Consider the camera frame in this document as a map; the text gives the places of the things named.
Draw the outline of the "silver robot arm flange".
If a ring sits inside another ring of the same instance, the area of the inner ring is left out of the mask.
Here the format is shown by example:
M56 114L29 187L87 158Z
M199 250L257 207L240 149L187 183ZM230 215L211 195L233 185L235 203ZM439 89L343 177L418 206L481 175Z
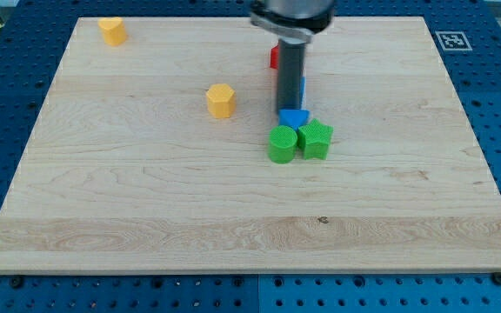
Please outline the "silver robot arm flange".
M250 23L290 43L310 43L334 17L335 0L256 0Z

